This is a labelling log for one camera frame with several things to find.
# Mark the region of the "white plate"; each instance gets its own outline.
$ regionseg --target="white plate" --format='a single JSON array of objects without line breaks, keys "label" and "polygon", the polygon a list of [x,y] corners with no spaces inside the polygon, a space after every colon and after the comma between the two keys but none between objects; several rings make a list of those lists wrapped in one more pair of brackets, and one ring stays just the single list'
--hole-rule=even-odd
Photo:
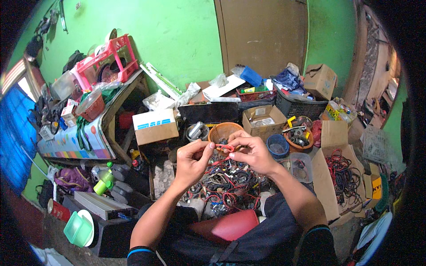
[{"label": "white plate", "polygon": [[92,244],[92,242],[93,242],[93,237],[95,236],[95,224],[93,223],[92,216],[90,215],[90,212],[87,211],[87,210],[80,210],[79,212],[77,212],[77,214],[80,217],[82,217],[84,215],[84,217],[86,219],[88,219],[90,221],[91,225],[92,225],[92,234],[90,235],[89,241],[86,243],[86,245],[84,245],[84,246],[90,246],[90,244]]}]

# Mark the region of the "black plastic basket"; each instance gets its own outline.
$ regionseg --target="black plastic basket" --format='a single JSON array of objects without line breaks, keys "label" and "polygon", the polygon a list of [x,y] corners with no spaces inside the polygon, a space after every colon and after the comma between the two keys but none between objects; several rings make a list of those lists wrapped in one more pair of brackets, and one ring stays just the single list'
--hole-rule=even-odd
[{"label": "black plastic basket", "polygon": [[287,97],[280,89],[275,99],[277,108],[287,117],[304,115],[312,121],[318,120],[321,113],[325,110],[328,101],[302,102]]}]

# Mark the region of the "person's left hand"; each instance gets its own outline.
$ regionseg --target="person's left hand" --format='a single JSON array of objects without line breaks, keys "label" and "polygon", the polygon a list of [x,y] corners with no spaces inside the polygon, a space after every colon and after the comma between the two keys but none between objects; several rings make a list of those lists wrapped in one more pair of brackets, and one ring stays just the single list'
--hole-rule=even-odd
[{"label": "person's left hand", "polygon": [[196,140],[178,149],[176,178],[173,182],[182,191],[201,179],[213,155],[213,142]]}]

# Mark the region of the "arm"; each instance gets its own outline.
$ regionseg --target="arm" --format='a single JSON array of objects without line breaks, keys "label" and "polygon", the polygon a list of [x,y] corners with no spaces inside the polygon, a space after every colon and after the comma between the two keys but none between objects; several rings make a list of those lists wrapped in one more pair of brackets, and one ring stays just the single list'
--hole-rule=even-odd
[{"label": "arm", "polygon": [[294,178],[282,165],[274,161],[266,145],[259,137],[251,137],[238,131],[229,137],[229,145],[248,146],[239,152],[230,153],[236,161],[246,162],[254,171],[269,177],[282,192],[298,224],[305,231],[318,224],[327,224],[324,208],[315,195]]},{"label": "arm", "polygon": [[130,248],[147,246],[155,250],[177,202],[191,185],[200,180],[214,147],[214,143],[198,140],[178,150],[176,177],[164,195],[144,213],[133,228]]}]

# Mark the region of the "forearm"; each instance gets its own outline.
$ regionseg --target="forearm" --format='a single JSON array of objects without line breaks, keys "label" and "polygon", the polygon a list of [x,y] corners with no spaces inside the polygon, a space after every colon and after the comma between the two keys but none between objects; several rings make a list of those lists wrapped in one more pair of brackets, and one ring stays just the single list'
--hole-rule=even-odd
[{"label": "forearm", "polygon": [[157,247],[167,224],[175,211],[176,204],[185,188],[170,188],[144,213],[135,225],[130,238],[130,248],[135,246]]},{"label": "forearm", "polygon": [[278,186],[291,213],[304,230],[309,230],[317,224],[327,224],[324,208],[317,197],[282,165],[276,164],[269,178]]}]

